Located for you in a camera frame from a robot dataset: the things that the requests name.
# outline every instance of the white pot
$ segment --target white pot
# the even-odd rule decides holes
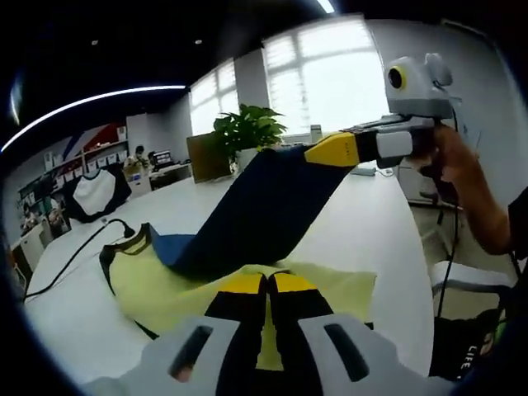
[[[238,171],[243,171],[246,166],[255,158],[258,151],[256,148],[246,148],[245,150],[237,151]]]

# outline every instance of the black cable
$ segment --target black cable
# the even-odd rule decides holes
[[[521,267],[519,266],[519,262],[515,258],[515,255],[513,254],[512,251],[508,252],[508,255],[510,256],[511,264],[513,265],[513,268],[515,269],[517,279],[520,279],[522,277],[522,271],[521,271]]]
[[[447,281],[449,280],[449,273],[453,266],[453,260],[455,260],[455,248],[459,239],[459,211],[458,208],[455,210],[455,236],[453,237],[453,248],[451,249],[451,255],[449,257],[449,263],[447,264],[447,270],[445,271],[444,283],[442,284],[442,290],[440,292],[440,301],[438,301],[438,312],[436,317],[439,318],[442,313],[442,306],[444,305],[444,296],[446,294]]]
[[[81,245],[81,247],[79,249],[77,249],[75,251],[75,253],[70,257],[70,259],[68,260],[66,265],[64,265],[63,269],[59,271],[57,276],[51,281],[51,283],[49,285],[47,285],[44,289],[41,289],[41,290],[36,291],[34,293],[29,293],[28,295],[25,295],[22,300],[26,300],[29,297],[34,297],[36,295],[41,295],[42,293],[45,293],[46,291],[51,289],[54,286],[54,284],[57,282],[57,280],[60,278],[60,276],[63,275],[64,271],[66,271],[66,268],[69,267],[69,265],[72,263],[72,261],[75,259],[75,257],[86,247],[86,245],[88,245],[97,235],[99,235],[99,233],[101,233],[101,231],[103,229],[105,229],[110,224],[115,223],[115,222],[119,222],[119,223],[123,224],[123,227],[125,227],[125,231],[124,231],[125,238],[130,238],[130,237],[134,236],[135,231],[127,223],[125,223],[125,221],[123,221],[121,219],[112,219],[112,220],[110,220],[108,223],[106,223],[105,225],[100,227],[90,238],[88,238],[86,240],[85,243],[83,243]]]

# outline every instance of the blue fabric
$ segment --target blue fabric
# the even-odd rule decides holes
[[[159,261],[165,266],[173,266],[183,250],[195,237],[194,234],[160,235],[152,225],[150,227],[150,242]]]
[[[307,163],[308,148],[260,152],[196,236],[156,237],[162,262],[181,275],[213,280],[286,258],[351,170]]]

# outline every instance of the computer monitor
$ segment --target computer monitor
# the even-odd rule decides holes
[[[153,165],[155,169],[160,169],[163,167],[169,167],[171,165],[174,165],[171,152],[166,150],[166,151],[159,151],[157,153],[154,153],[153,154]]]

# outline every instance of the window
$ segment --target window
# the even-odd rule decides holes
[[[271,107],[287,134],[333,132],[389,113],[383,70],[362,18],[288,31],[264,43]]]
[[[238,113],[238,95],[232,59],[191,87],[192,134],[212,132],[219,113],[229,112]]]

